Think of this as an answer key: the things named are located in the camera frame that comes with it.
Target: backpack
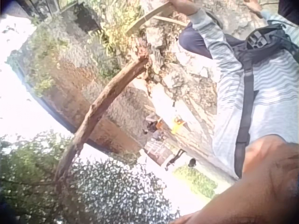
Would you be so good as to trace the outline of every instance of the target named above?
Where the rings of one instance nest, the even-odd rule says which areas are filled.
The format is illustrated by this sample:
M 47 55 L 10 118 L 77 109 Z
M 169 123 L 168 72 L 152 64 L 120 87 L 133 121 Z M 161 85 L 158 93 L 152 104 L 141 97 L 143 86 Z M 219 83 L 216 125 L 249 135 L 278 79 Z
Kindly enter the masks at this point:
M 243 110 L 235 146 L 235 173 L 239 178 L 242 177 L 245 148 L 250 141 L 249 128 L 253 102 L 258 94 L 258 91 L 254 91 L 252 65 L 282 49 L 289 51 L 299 63 L 299 48 L 291 42 L 289 35 L 285 33 L 283 28 L 285 28 L 285 25 L 282 23 L 270 23 L 267 27 L 254 30 L 245 42 L 233 47 L 235 56 L 242 63 L 245 73 Z

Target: leg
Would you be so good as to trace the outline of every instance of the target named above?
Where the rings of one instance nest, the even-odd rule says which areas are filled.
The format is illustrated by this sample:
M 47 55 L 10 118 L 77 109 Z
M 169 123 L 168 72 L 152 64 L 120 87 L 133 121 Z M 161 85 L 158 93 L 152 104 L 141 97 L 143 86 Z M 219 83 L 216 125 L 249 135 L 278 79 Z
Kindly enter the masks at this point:
M 299 25 L 299 9 L 295 0 L 280 0 L 278 14 L 285 17 L 288 21 Z
M 225 36 L 227 42 L 232 47 L 242 42 L 231 35 L 225 34 Z M 212 59 L 209 50 L 206 48 L 204 39 L 195 29 L 192 28 L 192 23 L 189 23 L 188 26 L 182 31 L 178 41 L 185 50 Z

